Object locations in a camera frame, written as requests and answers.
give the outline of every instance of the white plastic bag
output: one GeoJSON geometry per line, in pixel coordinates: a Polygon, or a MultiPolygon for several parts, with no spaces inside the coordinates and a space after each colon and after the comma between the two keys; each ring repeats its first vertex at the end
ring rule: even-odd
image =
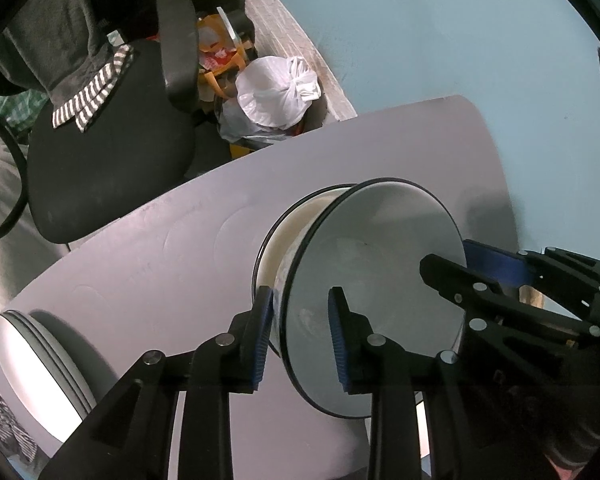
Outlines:
{"type": "Polygon", "coordinates": [[[320,97],[318,76],[304,58],[261,57],[235,80],[238,103],[256,124],[286,130],[320,97]]]}
{"type": "Polygon", "coordinates": [[[252,123],[244,114],[236,99],[229,99],[222,104],[222,113],[218,119],[220,124],[220,137],[229,142],[257,134],[262,127],[252,123]]]}

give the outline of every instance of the green checkered cloth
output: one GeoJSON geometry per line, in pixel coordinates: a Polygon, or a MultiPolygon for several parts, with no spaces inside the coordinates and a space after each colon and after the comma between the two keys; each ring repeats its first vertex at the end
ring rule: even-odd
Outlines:
{"type": "Polygon", "coordinates": [[[36,122],[48,99],[46,94],[36,90],[0,96],[0,119],[4,119],[16,133],[28,130],[36,122]]]}

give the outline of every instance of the table surface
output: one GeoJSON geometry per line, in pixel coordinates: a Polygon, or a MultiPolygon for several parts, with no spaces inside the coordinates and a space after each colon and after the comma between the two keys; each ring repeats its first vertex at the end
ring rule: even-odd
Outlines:
{"type": "MultiPolygon", "coordinates": [[[[330,124],[187,182],[88,240],[8,308],[41,321],[102,398],[146,350],[189,351],[250,309],[256,255],[290,205],[323,187],[380,176],[429,189],[464,238],[518,248],[490,133],[478,110],[453,96],[330,124]]],[[[53,454],[59,443],[1,372],[0,390],[53,454]]],[[[230,402],[237,480],[328,480],[366,465],[362,422],[314,410],[272,352],[259,391],[230,402]]]]}

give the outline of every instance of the chair armrest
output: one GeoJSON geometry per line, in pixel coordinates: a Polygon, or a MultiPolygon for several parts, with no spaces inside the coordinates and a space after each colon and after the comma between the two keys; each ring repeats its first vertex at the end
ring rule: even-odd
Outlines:
{"type": "Polygon", "coordinates": [[[27,159],[24,157],[15,136],[9,131],[8,127],[2,123],[0,123],[0,138],[13,157],[18,173],[20,174],[20,183],[22,185],[20,196],[18,197],[15,206],[13,206],[13,209],[7,215],[7,218],[0,224],[0,238],[2,238],[13,229],[14,225],[16,225],[20,219],[20,216],[22,216],[24,208],[29,201],[29,190],[27,186],[27,159]]]}
{"type": "Polygon", "coordinates": [[[167,97],[178,110],[198,109],[198,27],[191,0],[155,0],[167,97]]]}

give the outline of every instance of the striped cloth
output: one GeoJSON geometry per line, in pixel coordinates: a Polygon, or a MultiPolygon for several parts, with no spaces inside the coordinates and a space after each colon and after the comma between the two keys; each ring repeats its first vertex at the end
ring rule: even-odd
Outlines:
{"type": "Polygon", "coordinates": [[[18,424],[11,410],[0,396],[0,448],[9,456],[17,454],[27,463],[32,462],[38,452],[38,445],[18,424]]]}
{"type": "Polygon", "coordinates": [[[73,98],[54,110],[52,123],[54,128],[75,117],[78,129],[83,132],[96,117],[97,111],[105,103],[107,97],[131,65],[134,58],[133,47],[121,45],[111,61],[103,66],[88,85],[73,98]]]}

